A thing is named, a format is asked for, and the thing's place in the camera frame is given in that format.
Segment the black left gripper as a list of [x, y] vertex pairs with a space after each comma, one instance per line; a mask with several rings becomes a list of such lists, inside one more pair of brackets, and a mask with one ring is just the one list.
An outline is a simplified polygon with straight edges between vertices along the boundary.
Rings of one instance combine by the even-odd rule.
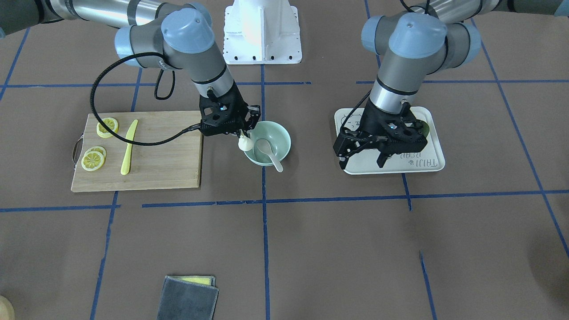
[[394, 154], [421, 152], [425, 148], [427, 139], [418, 130], [418, 119], [410, 111], [411, 104], [404, 102], [401, 106], [399, 113], [392, 114], [368, 101], [360, 124], [354, 130], [347, 127], [347, 121], [358, 107], [348, 113], [333, 144], [342, 170], [346, 169], [350, 158], [362, 150], [378, 150], [377, 164], [384, 168], [388, 158]]

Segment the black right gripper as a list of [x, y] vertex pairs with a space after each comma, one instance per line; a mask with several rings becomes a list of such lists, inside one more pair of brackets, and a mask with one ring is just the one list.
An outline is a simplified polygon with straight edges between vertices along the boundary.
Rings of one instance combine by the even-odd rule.
[[236, 84], [230, 90], [211, 100], [201, 96], [199, 99], [201, 124], [199, 131], [204, 136], [218, 134], [238, 134], [238, 139], [247, 139], [246, 131], [253, 130], [261, 116], [259, 105], [250, 105], [243, 100]]

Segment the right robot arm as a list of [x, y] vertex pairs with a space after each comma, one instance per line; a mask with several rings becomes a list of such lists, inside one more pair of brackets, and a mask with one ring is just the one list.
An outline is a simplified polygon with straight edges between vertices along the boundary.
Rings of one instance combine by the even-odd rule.
[[211, 15], [198, 3], [158, 0], [3, 0], [1, 37], [39, 24], [85, 20], [117, 28], [119, 61], [99, 75], [91, 90], [116, 66], [128, 64], [161, 71], [185, 70], [199, 91], [201, 120], [184, 132], [244, 138], [255, 128], [260, 107], [242, 98], [215, 42]]

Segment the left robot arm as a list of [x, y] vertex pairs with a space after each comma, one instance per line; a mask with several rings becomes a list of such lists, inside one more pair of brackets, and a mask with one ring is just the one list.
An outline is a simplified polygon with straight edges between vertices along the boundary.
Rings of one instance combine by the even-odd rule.
[[429, 125], [411, 111], [427, 75], [470, 62], [481, 49], [477, 28], [464, 23], [488, 12], [567, 16], [566, 0], [427, 0], [395, 16], [372, 16], [364, 24], [364, 48], [382, 57], [374, 85], [364, 96], [360, 125], [342, 124], [333, 144], [339, 166], [364, 150], [378, 151], [377, 166], [396, 154], [421, 152]]

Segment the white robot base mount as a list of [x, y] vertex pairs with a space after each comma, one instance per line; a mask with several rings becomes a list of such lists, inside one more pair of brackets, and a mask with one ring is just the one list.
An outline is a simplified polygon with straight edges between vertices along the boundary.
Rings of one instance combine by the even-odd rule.
[[227, 64], [298, 64], [302, 61], [298, 12], [288, 0], [236, 0], [225, 9]]

